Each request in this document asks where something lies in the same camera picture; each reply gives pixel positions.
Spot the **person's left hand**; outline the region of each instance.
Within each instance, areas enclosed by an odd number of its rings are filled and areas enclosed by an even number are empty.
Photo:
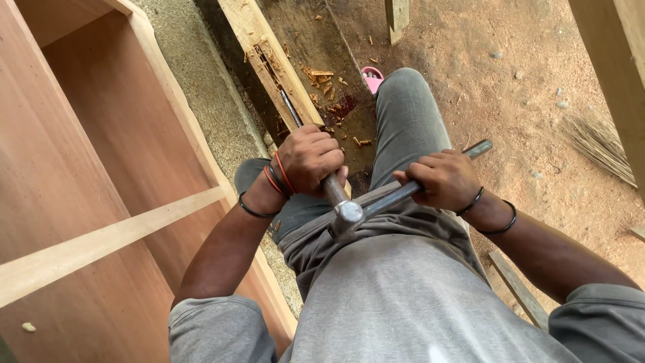
[[[321,180],[336,172],[338,182],[345,186],[349,168],[343,166],[345,155],[338,148],[338,141],[316,125],[305,125],[293,131],[278,148],[278,157],[289,182],[297,193],[324,198]],[[271,166],[288,188],[278,161],[273,158]]]

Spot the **pink slipper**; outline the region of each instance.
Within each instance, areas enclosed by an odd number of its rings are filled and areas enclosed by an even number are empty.
[[[378,77],[378,78],[372,78],[372,77],[363,76],[363,78],[365,79],[365,82],[367,82],[367,85],[370,87],[372,94],[375,94],[376,91],[379,89],[381,82],[383,82],[383,75],[378,69],[374,67],[364,67],[363,69],[361,69],[361,74],[363,73],[365,74],[372,73]]]

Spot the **concrete slab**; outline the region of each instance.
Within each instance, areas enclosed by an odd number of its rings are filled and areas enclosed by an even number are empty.
[[[233,184],[235,170],[248,158],[268,157],[235,83],[191,0],[132,0],[146,12],[159,48],[186,94],[190,108],[224,175]],[[302,298],[295,276],[267,237],[262,248],[296,318]]]

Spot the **gray t-shirt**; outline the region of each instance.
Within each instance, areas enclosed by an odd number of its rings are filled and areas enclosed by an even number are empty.
[[[276,362],[259,306],[188,299],[168,321],[173,363]],[[384,234],[338,251],[311,286],[280,362],[645,362],[645,293],[585,285],[549,333],[513,313],[444,242]]]

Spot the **red rubber band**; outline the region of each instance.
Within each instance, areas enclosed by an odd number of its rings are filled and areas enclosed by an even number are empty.
[[[267,178],[267,179],[269,179],[269,183],[271,183],[271,185],[273,185],[273,187],[275,188],[275,190],[276,190],[276,191],[278,191],[278,193],[280,193],[280,195],[281,195],[281,196],[284,196],[284,193],[283,193],[283,192],[280,190],[280,188],[278,188],[278,186],[273,182],[273,180],[271,179],[271,177],[269,177],[269,172],[268,172],[266,169],[267,169],[267,167],[264,167],[264,175],[266,175],[266,178]]]
[[[298,192],[295,191],[295,188],[293,187],[293,185],[291,185],[289,178],[286,177],[286,173],[284,172],[284,168],[282,167],[282,162],[280,161],[280,157],[278,156],[278,150],[273,152],[273,154],[275,155],[275,159],[278,161],[278,165],[280,165],[280,170],[283,172],[284,180],[286,181],[286,184],[289,186],[289,189],[291,189],[291,191],[294,194],[298,194]]]

